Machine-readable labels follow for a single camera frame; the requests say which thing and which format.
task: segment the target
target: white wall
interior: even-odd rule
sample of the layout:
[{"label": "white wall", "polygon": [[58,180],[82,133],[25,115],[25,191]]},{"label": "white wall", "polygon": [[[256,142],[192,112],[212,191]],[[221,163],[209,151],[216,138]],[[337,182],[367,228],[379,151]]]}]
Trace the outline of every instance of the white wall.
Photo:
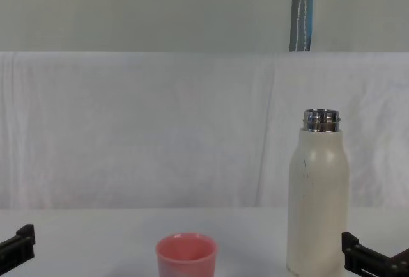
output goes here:
[{"label": "white wall", "polygon": [[312,51],[409,51],[408,0],[314,0]]},{"label": "white wall", "polygon": [[0,51],[285,51],[291,0],[0,0]]}]

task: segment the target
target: white water bottle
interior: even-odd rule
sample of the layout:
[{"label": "white water bottle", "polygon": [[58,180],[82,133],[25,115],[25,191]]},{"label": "white water bottle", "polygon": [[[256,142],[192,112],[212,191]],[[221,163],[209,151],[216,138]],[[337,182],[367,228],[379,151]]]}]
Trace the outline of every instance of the white water bottle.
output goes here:
[{"label": "white water bottle", "polygon": [[289,166],[288,277],[340,277],[348,192],[339,112],[309,109]]}]

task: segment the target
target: bottle neck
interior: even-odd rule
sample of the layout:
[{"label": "bottle neck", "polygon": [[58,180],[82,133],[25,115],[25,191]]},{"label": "bottle neck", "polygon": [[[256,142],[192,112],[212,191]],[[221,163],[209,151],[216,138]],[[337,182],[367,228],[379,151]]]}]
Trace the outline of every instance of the bottle neck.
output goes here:
[{"label": "bottle neck", "polygon": [[300,129],[300,144],[303,145],[343,145],[343,133],[337,132],[311,132]]}]

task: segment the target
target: pink cup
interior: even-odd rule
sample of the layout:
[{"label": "pink cup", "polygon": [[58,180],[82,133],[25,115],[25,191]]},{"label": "pink cup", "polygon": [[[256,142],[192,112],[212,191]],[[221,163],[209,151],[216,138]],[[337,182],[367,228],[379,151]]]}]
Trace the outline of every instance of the pink cup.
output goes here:
[{"label": "pink cup", "polygon": [[213,277],[216,242],[198,233],[174,234],[156,245],[160,277]]}]

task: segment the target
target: cup rim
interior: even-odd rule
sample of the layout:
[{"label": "cup rim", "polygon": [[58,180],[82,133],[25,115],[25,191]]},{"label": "cup rim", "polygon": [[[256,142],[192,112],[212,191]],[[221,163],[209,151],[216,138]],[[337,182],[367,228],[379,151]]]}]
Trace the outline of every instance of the cup rim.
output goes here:
[{"label": "cup rim", "polygon": [[[176,236],[181,236],[181,237],[187,237],[187,236],[194,236],[194,237],[200,237],[202,239],[205,239],[206,241],[208,241],[214,248],[214,250],[207,256],[203,257],[203,258],[199,258],[199,259],[195,259],[195,260],[177,260],[177,259],[172,259],[169,257],[165,257],[163,256],[161,253],[159,253],[159,246],[161,243],[163,243],[165,240],[174,238]],[[216,255],[216,253],[218,252],[219,247],[217,246],[217,243],[215,242],[215,240],[213,240],[211,237],[209,237],[208,235],[204,235],[201,233],[195,233],[195,232],[183,232],[183,233],[174,233],[171,235],[168,235],[167,237],[164,237],[163,239],[161,239],[155,247],[155,253],[158,256],[158,258],[165,260],[167,262],[172,262],[175,264],[195,264],[198,262],[204,262],[212,257],[214,257]]]}]

